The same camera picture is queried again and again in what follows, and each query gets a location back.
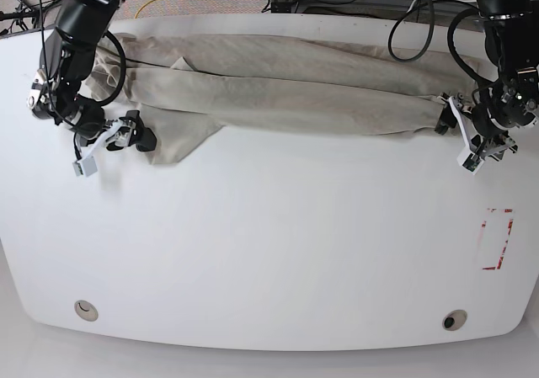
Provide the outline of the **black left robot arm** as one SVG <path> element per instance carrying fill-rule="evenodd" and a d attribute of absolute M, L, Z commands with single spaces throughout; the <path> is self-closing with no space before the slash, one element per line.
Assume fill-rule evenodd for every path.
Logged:
<path fill-rule="evenodd" d="M 477 6 L 460 12 L 447 30 L 451 56 L 477 84 L 472 105 L 447 96 L 435 128 L 440 134 L 459 128 L 464 148 L 457 161 L 471 173 L 476 173 L 489 157 L 499 162 L 505 152 L 517 152 L 509 131 L 538 122 L 537 0 L 476 1 Z M 475 72 L 456 51 L 456 27 L 470 16 L 483 20 L 485 51 L 498 73 L 493 81 Z"/>

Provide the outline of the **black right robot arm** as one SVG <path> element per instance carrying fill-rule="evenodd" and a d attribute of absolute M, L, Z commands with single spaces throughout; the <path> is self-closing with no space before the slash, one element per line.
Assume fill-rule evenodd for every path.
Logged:
<path fill-rule="evenodd" d="M 64 0 L 50 35 L 42 35 L 40 66 L 30 89 L 27 105 L 33 116 L 64 124 L 73 133 L 76 175 L 97 173 L 94 153 L 134 146 L 152 152 L 157 146 L 154 132 L 144 125 L 141 114 L 130 110 L 108 120 L 104 106 L 113 103 L 125 83 L 127 60 L 123 47 L 109 31 L 116 11 L 125 0 Z M 120 58 L 118 82 L 108 98 L 83 97 L 79 89 L 92 69 L 99 42 L 108 39 Z"/>

